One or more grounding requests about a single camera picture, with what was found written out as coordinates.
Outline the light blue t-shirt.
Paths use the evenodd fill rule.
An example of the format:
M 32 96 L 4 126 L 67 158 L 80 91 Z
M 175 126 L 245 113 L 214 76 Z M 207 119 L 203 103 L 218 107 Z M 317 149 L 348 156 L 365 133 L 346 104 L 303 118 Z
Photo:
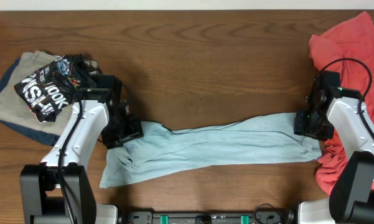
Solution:
M 175 131 L 161 123 L 143 121 L 142 138 L 107 152 L 100 188 L 208 166 L 308 162 L 320 158 L 317 140 L 294 134 L 294 118 L 294 113 L 278 113 Z

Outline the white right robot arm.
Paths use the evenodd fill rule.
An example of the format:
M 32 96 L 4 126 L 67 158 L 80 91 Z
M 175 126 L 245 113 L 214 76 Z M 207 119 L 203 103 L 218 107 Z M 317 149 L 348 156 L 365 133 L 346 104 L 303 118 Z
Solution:
M 302 202 L 298 223 L 374 223 L 374 124 L 358 90 L 343 88 L 337 72 L 321 72 L 299 110 L 294 133 L 319 141 L 338 134 L 348 162 L 330 196 Z

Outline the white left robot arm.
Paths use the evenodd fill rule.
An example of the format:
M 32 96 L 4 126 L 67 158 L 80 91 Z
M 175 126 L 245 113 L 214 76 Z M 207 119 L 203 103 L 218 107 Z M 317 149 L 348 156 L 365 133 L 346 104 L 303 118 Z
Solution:
M 99 138 L 107 149 L 144 136 L 140 120 L 121 101 L 122 83 L 94 75 L 97 86 L 74 90 L 72 115 L 52 150 L 20 174 L 26 223 L 117 223 L 118 208 L 97 203 L 86 173 Z

